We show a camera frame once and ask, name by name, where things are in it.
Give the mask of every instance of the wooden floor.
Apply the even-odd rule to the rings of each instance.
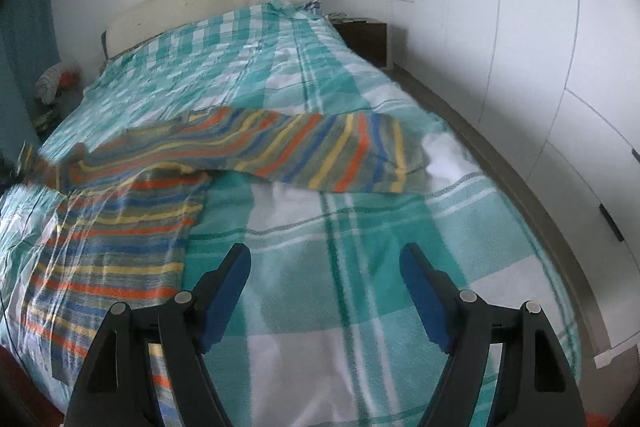
[[[516,204],[529,226],[536,232],[545,250],[558,266],[565,282],[568,283],[567,290],[572,297],[574,307],[577,308],[577,314],[581,315],[578,322],[582,339],[583,364],[579,388],[585,411],[613,419],[640,380],[638,350],[629,349],[606,367],[595,368],[593,351],[588,339],[594,337],[594,343],[601,345],[598,343],[606,339],[606,330],[600,314],[594,309],[593,293],[564,237],[523,179],[478,131],[431,89],[423,86],[403,69],[396,66],[386,73],[423,108],[447,121],[482,169]],[[582,317],[589,317],[595,324],[590,331],[587,330]]]

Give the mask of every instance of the white wardrobe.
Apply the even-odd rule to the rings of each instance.
[[[394,2],[394,58],[540,199],[602,314],[640,342],[640,0]]]

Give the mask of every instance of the plaid bedsheet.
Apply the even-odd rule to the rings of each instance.
[[[126,128],[214,105],[287,114],[391,114],[422,136],[429,194],[330,194],[218,174],[191,229],[183,287],[245,243],[252,273],[223,340],[206,355],[236,426],[416,425],[446,356],[430,344],[398,269],[401,247],[490,303],[545,309],[577,378],[580,344],[561,278],[510,201],[446,124],[344,45],[320,16],[278,1],[183,26],[110,63],[44,144],[62,158]],[[12,339],[32,377],[65,406],[69,388],[15,317],[53,227],[55,195],[19,188],[2,207],[0,270]],[[2,345],[12,348],[6,328]],[[151,352],[159,355],[156,346]],[[178,423],[154,357],[169,423]],[[492,350],[474,425],[486,422],[499,361]]]

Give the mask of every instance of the bedside table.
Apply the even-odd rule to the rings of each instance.
[[[354,53],[377,68],[386,68],[386,23],[367,19],[332,24]]]

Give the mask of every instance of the silver screw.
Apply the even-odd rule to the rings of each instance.
[[[471,290],[462,290],[462,292],[460,292],[460,299],[463,302],[476,302],[478,300],[478,295],[476,294],[476,292],[471,291]]]
[[[178,304],[187,304],[187,302],[191,300],[191,292],[187,290],[182,290],[181,292],[178,292],[177,294],[175,294],[174,300]]]
[[[537,302],[533,302],[533,301],[527,301],[527,304],[525,304],[525,307],[527,308],[527,311],[529,313],[540,313],[542,311],[542,307],[537,303]]]
[[[116,302],[112,307],[111,307],[111,313],[114,315],[122,315],[124,313],[124,310],[126,310],[127,307],[125,306],[124,302]]]

